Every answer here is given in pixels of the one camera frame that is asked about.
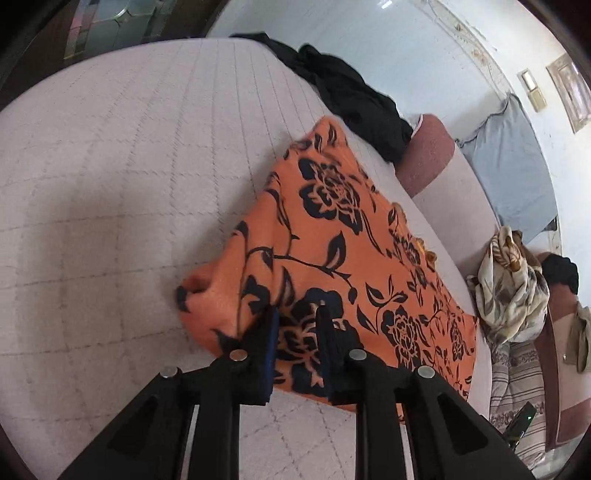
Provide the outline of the small black garment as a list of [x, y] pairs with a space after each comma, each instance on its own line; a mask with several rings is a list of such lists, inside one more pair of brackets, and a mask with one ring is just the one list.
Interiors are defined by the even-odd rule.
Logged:
[[566, 285], [574, 295], [578, 294], [578, 267], [568, 257], [550, 253], [541, 261], [541, 266], [544, 278], [549, 286], [555, 284]]

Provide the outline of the grey pillow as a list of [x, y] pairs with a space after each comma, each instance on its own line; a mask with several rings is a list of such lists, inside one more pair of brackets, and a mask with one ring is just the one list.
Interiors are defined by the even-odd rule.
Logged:
[[500, 111], [457, 144], [501, 225], [521, 231], [529, 243], [556, 220], [548, 165], [516, 95], [510, 93]]

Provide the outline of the beige wall switch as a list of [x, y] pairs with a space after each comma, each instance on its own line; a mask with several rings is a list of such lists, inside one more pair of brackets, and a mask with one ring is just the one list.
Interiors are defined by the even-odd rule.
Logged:
[[518, 74], [518, 77], [534, 111], [536, 113], [543, 111], [547, 107], [547, 101], [532, 72], [529, 69], [523, 70]]

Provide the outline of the beige patterned scarf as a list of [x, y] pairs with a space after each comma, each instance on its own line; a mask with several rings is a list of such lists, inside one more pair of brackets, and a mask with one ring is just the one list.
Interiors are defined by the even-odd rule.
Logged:
[[543, 330], [549, 286], [540, 261], [523, 245], [521, 231], [501, 227], [467, 284], [489, 344], [530, 342]]

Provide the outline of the striped grey cloth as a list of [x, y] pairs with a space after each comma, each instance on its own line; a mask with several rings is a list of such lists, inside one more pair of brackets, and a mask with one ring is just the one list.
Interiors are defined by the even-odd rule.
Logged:
[[530, 402], [536, 414], [516, 447], [517, 456], [533, 469], [545, 455], [546, 415], [544, 379], [533, 342], [505, 343], [492, 354], [492, 394], [489, 421], [504, 432]]

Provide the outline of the maroon pink blanket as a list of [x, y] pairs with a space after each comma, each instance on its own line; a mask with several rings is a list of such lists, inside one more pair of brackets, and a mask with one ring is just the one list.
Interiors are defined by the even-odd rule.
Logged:
[[[540, 254], [540, 262], [548, 254]], [[577, 304], [588, 306], [566, 285], [551, 285], [549, 292], [545, 324], [534, 344], [544, 379], [546, 449], [551, 451], [584, 434], [590, 425], [590, 372], [579, 374], [563, 360]]]

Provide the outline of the framed wall picture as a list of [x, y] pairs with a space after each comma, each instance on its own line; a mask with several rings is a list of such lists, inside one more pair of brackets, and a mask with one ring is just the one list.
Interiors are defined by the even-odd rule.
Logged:
[[590, 123], [590, 88], [568, 54], [547, 67], [574, 133]]

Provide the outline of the stained glass wooden door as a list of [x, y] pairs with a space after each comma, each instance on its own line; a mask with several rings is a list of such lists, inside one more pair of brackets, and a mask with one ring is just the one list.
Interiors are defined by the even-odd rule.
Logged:
[[145, 43], [202, 38], [224, 1], [1, 2], [1, 107], [58, 71]]

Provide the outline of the olive green cloth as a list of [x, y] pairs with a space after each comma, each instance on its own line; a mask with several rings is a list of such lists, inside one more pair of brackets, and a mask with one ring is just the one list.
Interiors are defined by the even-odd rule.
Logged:
[[579, 374], [589, 373], [591, 369], [590, 322], [590, 308], [583, 307], [578, 303], [576, 313], [571, 322], [563, 360], [566, 364], [575, 366]]

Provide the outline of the pink and maroon pillow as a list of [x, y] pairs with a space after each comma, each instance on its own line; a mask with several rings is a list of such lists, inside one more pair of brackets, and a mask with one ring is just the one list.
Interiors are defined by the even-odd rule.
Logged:
[[418, 117], [396, 175], [462, 275], [477, 274], [499, 222], [468, 160], [437, 116]]

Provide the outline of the orange black floral garment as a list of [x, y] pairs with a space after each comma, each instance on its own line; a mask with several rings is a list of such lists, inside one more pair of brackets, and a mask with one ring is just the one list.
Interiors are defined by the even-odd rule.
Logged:
[[437, 257], [406, 212], [384, 198], [325, 117], [290, 144], [221, 256], [179, 285], [179, 316], [213, 354], [238, 340], [267, 307], [279, 311], [274, 382], [325, 400], [315, 311], [388, 365], [435, 369], [470, 392], [477, 318], [453, 297]]

